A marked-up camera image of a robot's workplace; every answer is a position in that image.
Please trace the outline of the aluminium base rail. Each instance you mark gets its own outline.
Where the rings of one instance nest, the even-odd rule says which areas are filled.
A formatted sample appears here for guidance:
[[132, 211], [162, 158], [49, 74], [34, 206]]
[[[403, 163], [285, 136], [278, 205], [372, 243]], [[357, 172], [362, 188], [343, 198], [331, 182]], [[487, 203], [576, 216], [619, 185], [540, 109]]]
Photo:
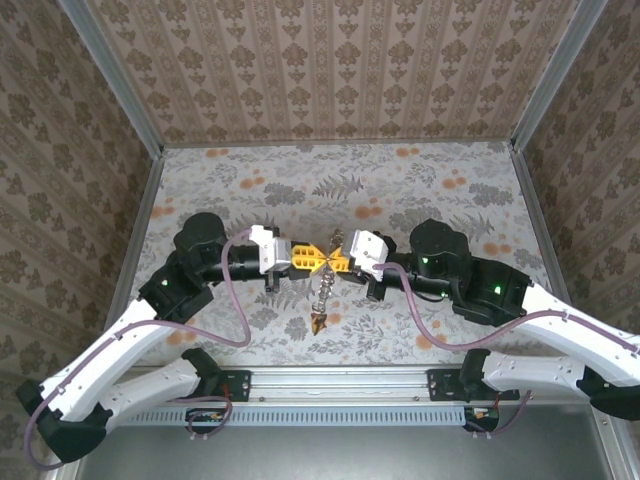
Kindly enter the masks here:
[[179, 360], [167, 367], [136, 370], [108, 393], [109, 400], [159, 405], [175, 397], [193, 397], [201, 379], [221, 370], [249, 370], [247, 402], [427, 399], [427, 371], [460, 368], [466, 378], [498, 390], [531, 390], [560, 398], [598, 398], [619, 389], [593, 370], [568, 358], [501, 356], [484, 367], [240, 367], [198, 368]]

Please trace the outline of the grey metal sheet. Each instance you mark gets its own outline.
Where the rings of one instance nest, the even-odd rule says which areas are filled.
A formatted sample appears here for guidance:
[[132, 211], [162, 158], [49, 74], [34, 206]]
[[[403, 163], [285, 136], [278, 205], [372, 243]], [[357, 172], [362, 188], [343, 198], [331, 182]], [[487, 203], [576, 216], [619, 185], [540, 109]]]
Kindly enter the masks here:
[[79, 480], [612, 480], [580, 407], [528, 406], [507, 432], [461, 427], [120, 428], [85, 457]]

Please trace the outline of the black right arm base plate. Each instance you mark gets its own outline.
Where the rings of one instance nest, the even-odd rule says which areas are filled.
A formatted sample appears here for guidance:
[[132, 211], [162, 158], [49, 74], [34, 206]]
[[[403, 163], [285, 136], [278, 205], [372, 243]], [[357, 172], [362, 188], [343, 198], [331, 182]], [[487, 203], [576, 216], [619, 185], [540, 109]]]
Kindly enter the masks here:
[[460, 368], [430, 369], [427, 386], [431, 401], [519, 400], [518, 390], [498, 391], [482, 380], [466, 378]]

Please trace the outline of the thin aluminium wall rail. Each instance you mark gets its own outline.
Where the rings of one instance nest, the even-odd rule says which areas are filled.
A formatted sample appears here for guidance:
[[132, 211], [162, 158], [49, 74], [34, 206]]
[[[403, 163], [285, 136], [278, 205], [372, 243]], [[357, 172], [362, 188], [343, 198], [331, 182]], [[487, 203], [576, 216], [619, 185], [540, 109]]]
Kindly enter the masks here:
[[503, 143], [512, 145], [512, 140], [508, 138], [395, 138], [395, 139], [334, 139], [334, 140], [272, 140], [272, 141], [245, 141], [245, 142], [222, 142], [222, 143], [166, 143], [163, 150], [170, 149], [202, 149], [202, 148], [258, 148], [258, 147], [316, 147], [325, 145], [363, 145], [363, 144], [382, 144], [382, 145], [432, 145], [432, 144], [448, 144], [448, 143]]

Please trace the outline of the aluminium frame post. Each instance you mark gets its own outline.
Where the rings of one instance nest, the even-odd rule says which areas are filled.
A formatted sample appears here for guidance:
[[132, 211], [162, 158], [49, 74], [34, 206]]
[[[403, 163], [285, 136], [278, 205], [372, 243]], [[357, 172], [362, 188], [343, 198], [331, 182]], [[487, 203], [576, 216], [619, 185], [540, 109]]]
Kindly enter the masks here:
[[511, 135], [515, 151], [522, 151], [533, 136], [607, 3], [608, 0], [579, 1]]
[[59, 3], [84, 42], [95, 64], [114, 93], [119, 105], [143, 143], [151, 160], [162, 156], [164, 141], [147, 113], [141, 96], [135, 91], [123, 62], [99, 25], [87, 0], [59, 0]]

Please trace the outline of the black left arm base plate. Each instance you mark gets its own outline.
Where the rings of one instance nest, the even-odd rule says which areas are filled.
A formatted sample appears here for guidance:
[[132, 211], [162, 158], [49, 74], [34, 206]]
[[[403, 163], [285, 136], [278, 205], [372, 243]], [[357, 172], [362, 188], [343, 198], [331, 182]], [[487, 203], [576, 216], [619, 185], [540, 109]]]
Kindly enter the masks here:
[[193, 397], [218, 396], [232, 402], [247, 402], [251, 390], [249, 370], [221, 370], [200, 380]]

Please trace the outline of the aluminium lower frame rail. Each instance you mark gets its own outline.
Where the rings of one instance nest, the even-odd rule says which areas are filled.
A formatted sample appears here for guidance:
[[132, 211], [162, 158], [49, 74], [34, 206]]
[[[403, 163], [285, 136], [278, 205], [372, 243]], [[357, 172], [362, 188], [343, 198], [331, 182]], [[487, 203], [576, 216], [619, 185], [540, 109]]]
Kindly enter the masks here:
[[597, 436], [613, 480], [636, 480], [634, 453], [626, 424], [610, 415], [592, 411]]

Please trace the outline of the small circuit board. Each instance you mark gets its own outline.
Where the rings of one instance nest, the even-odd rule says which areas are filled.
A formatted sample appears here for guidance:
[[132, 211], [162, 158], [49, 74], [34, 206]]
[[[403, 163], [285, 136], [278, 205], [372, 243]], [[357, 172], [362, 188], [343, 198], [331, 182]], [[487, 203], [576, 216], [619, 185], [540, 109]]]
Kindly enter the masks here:
[[185, 414], [185, 420], [192, 424], [219, 424], [226, 416], [224, 408], [191, 409]]
[[466, 431], [492, 432], [498, 428], [500, 414], [494, 407], [465, 407], [464, 418]]

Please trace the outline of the silver chain keyring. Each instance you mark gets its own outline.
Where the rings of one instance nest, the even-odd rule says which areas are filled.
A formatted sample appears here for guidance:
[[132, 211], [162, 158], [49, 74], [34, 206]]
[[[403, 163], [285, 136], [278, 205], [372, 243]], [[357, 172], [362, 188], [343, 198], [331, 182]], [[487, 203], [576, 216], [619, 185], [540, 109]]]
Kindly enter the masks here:
[[[341, 229], [336, 229], [329, 243], [329, 256], [336, 249], [340, 248], [344, 239], [344, 232]], [[327, 302], [332, 293], [332, 287], [335, 283], [335, 272], [330, 267], [330, 258], [327, 258], [326, 265], [323, 267], [320, 274], [320, 284], [317, 290], [316, 302], [312, 306], [312, 312], [326, 313]]]

